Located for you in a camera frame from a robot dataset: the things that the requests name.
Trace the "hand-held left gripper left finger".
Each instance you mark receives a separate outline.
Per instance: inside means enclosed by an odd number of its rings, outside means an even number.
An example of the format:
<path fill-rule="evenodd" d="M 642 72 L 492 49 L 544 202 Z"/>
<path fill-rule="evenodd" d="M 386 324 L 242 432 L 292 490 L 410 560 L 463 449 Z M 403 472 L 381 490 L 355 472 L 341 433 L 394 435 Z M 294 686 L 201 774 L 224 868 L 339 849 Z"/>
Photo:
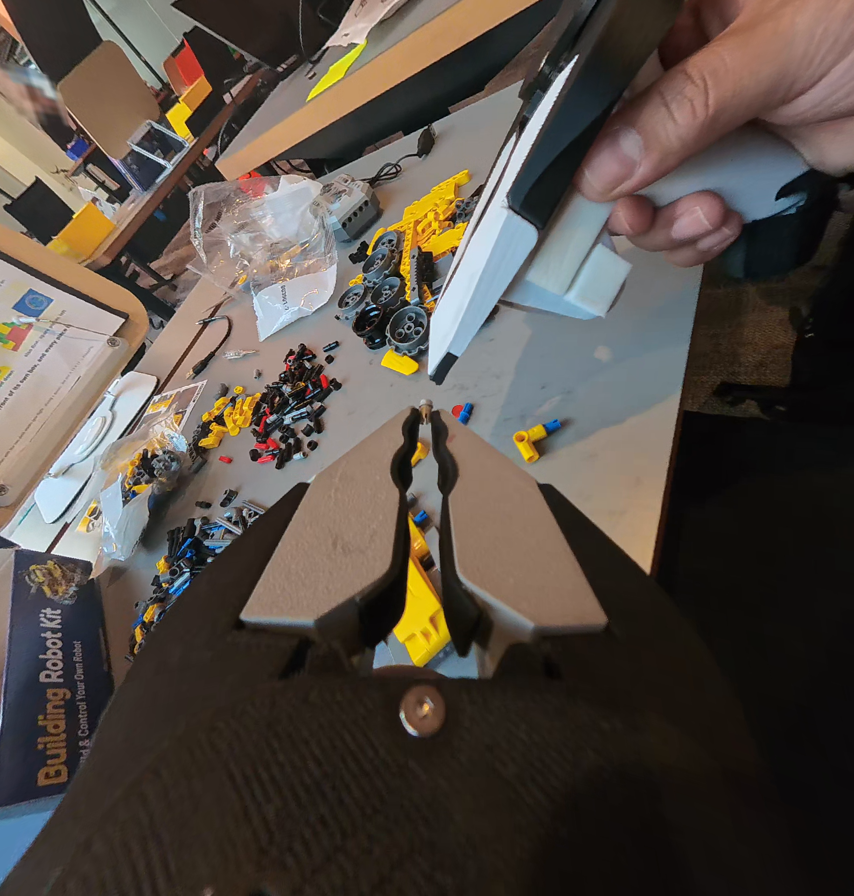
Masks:
<path fill-rule="evenodd" d="M 407 491 L 420 411 L 404 408 L 307 486 L 240 618 L 259 629 L 374 648 L 406 604 Z"/>

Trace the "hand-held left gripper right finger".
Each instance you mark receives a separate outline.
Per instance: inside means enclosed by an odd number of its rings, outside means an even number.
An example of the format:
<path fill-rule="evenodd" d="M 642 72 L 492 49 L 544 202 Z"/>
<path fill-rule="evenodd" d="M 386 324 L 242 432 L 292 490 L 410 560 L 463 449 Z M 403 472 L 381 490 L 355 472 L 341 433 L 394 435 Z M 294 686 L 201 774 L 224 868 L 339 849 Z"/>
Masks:
<path fill-rule="evenodd" d="M 446 410 L 431 413 L 442 604 L 490 678 L 509 648 L 596 634 L 607 614 L 535 478 Z"/>

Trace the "grey desk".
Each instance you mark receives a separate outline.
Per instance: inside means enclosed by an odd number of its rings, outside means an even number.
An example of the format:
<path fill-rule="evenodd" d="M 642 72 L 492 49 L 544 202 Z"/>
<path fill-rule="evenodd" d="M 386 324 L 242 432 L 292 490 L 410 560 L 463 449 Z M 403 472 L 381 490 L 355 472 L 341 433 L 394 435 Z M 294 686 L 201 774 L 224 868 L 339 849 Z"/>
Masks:
<path fill-rule="evenodd" d="M 251 463 L 252 437 L 226 438 L 203 469 L 171 494 L 161 524 L 125 565 L 101 578 L 114 682 L 125 659 L 134 604 L 150 592 L 164 532 L 199 509 L 216 504 L 226 489 L 271 506 L 292 485 L 307 480 L 385 421 L 420 399 L 451 410 L 472 402 L 469 428 L 539 481 L 554 485 L 645 572 L 653 570 L 679 398 L 700 289 L 700 269 L 680 270 L 660 255 L 619 242 L 632 270 L 624 291 L 604 318 L 590 321 L 500 305 L 442 385 L 430 381 L 426 361 L 410 376 L 380 364 L 337 320 L 336 300 L 258 343 L 252 304 L 235 300 L 228 350 L 257 355 L 226 360 L 218 354 L 204 378 L 187 430 L 211 408 L 220 385 L 252 392 L 273 380 L 287 350 L 300 342 L 321 348 L 341 341 L 332 372 L 342 383 L 327 403 L 321 446 L 304 462 L 276 470 Z M 559 431 L 537 443 L 540 459 L 527 464 L 512 441 L 515 432 L 560 420 Z"/>

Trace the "person's right hand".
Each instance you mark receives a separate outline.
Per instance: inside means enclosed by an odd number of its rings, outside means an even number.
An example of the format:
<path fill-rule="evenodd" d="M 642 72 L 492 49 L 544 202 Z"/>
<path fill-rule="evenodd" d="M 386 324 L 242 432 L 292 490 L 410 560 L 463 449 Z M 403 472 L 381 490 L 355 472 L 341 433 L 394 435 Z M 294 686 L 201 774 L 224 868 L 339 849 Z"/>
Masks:
<path fill-rule="evenodd" d="M 640 193 L 758 121 L 815 170 L 854 174 L 854 1 L 685 2 L 658 50 L 664 72 L 610 118 L 576 178 L 612 203 L 607 228 L 679 267 L 741 234 L 718 194 L 655 207 Z"/>

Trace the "yellow beam chassis assembly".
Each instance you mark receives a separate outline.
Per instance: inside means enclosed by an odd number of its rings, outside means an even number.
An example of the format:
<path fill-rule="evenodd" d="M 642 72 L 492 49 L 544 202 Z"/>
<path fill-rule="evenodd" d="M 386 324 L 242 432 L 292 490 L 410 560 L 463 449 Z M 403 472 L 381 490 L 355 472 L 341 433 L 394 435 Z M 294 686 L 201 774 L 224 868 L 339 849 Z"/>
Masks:
<path fill-rule="evenodd" d="M 375 233 L 382 230 L 405 232 L 406 242 L 404 249 L 399 251 L 397 276 L 407 281 L 407 301 L 421 303 L 428 311 L 434 309 L 440 293 L 436 283 L 441 275 L 436 273 L 436 264 L 453 258 L 482 191 L 482 187 L 478 187 L 470 196 L 460 195 L 460 189 L 470 181 L 469 169 L 457 172 L 406 207 L 398 222 Z"/>

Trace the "black wheel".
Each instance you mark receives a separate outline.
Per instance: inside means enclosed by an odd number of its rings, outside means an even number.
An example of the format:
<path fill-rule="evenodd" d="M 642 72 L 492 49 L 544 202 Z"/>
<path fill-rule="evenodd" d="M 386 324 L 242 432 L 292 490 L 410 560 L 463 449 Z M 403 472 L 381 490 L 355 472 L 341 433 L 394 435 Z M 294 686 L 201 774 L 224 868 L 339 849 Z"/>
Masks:
<path fill-rule="evenodd" d="M 385 348 L 388 343 L 388 321 L 392 312 L 386 308 L 369 303 L 354 317 L 352 331 L 361 339 L 369 350 Z"/>

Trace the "pile of blue grey pieces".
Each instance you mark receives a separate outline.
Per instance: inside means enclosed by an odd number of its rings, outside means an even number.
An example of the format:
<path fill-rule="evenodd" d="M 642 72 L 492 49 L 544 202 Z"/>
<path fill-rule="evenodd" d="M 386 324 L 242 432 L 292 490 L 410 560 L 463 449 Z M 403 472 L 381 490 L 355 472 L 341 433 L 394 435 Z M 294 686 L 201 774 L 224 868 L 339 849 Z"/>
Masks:
<path fill-rule="evenodd" d="M 188 518 L 166 533 L 165 551 L 155 564 L 149 594 L 138 600 L 125 659 L 132 663 L 148 635 L 192 582 L 265 512 L 251 500 L 235 502 L 238 493 L 228 489 L 215 517 Z"/>

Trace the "pile of black red pieces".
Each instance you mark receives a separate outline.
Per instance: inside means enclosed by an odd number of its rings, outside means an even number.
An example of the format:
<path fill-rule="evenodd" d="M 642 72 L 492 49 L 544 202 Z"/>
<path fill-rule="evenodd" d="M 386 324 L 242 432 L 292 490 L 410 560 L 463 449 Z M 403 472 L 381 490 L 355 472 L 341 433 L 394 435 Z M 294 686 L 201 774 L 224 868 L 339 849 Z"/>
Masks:
<path fill-rule="evenodd" d="M 332 372 L 340 347 L 341 341 L 332 340 L 321 348 L 301 342 L 287 350 L 253 407 L 247 427 L 253 439 L 251 463 L 286 469 L 319 449 L 328 400 L 342 389 Z"/>

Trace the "neon yellow paper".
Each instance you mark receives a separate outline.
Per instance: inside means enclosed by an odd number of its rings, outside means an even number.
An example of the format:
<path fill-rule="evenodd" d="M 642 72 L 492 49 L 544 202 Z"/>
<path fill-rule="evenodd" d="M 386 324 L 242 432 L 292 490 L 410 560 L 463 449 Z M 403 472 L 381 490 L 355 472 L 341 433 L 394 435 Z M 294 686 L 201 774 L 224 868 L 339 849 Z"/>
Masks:
<path fill-rule="evenodd" d="M 367 47 L 367 40 L 363 43 L 355 45 L 349 52 L 347 52 L 343 57 L 341 57 L 338 61 L 332 63 L 329 67 L 328 71 L 321 77 L 321 79 L 314 85 L 314 87 L 310 90 L 306 102 L 312 101 L 315 97 L 319 96 L 324 91 L 328 90 L 334 84 L 337 84 L 339 81 L 343 80 L 343 78 L 348 73 L 349 69 L 352 65 L 357 61 L 362 52 Z"/>

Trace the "black power plug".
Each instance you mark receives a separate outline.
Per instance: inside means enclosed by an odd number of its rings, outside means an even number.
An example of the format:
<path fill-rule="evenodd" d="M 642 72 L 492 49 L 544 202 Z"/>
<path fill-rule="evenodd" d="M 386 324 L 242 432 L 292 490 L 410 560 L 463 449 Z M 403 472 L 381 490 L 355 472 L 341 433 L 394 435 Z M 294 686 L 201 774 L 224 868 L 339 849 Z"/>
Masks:
<path fill-rule="evenodd" d="M 209 367 L 211 362 L 229 340 L 232 332 L 232 319 L 229 315 L 210 315 L 197 320 L 198 342 L 203 340 L 209 350 L 201 356 L 186 372 L 187 382 L 196 381 Z"/>

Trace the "white oval tray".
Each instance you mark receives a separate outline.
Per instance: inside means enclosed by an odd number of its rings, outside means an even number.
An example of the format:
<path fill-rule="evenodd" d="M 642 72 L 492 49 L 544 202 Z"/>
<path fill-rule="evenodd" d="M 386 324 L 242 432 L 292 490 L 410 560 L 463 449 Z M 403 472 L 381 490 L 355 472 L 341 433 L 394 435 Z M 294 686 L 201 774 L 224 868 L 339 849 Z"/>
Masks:
<path fill-rule="evenodd" d="M 63 520 L 82 498 L 98 461 L 146 408 L 154 396 L 158 379 L 129 372 L 113 381 L 48 470 L 34 492 L 35 508 L 45 524 Z"/>

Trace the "orange and yellow bins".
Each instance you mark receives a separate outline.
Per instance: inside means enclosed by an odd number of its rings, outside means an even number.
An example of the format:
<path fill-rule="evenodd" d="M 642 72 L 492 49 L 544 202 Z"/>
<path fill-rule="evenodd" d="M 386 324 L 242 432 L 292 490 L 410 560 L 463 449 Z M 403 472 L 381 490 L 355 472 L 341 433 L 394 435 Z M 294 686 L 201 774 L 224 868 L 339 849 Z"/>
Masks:
<path fill-rule="evenodd" d="M 176 97 L 166 108 L 165 117 L 181 139 L 191 141 L 194 137 L 188 121 L 209 97 L 211 85 L 187 39 L 164 59 L 163 69 Z"/>

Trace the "white paper document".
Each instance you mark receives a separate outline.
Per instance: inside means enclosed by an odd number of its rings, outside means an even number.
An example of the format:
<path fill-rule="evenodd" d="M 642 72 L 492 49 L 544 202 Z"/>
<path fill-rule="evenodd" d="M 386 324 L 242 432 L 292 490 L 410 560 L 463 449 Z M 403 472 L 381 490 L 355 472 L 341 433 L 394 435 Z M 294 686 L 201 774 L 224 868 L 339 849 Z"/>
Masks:
<path fill-rule="evenodd" d="M 0 249 L 0 503 L 40 476 L 83 390 L 119 358 L 127 320 Z"/>

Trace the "brown chair back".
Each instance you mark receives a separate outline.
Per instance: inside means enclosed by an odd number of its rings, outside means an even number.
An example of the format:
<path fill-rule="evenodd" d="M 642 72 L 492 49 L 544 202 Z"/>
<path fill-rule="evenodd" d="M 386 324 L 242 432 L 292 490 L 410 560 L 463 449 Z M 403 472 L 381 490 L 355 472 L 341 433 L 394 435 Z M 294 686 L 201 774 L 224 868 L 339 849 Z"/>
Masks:
<path fill-rule="evenodd" d="M 65 107 L 111 159 L 161 115 L 149 85 L 120 46 L 104 40 L 57 83 Z"/>

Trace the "yellow storage bin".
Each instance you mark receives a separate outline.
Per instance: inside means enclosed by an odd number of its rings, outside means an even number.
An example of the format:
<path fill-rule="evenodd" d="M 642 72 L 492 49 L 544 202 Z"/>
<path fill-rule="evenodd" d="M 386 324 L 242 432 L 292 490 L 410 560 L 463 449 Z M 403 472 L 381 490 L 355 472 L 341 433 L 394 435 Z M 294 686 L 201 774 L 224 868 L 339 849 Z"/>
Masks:
<path fill-rule="evenodd" d="M 83 264 L 108 240 L 116 226 L 95 203 L 86 203 L 46 247 L 74 263 Z"/>

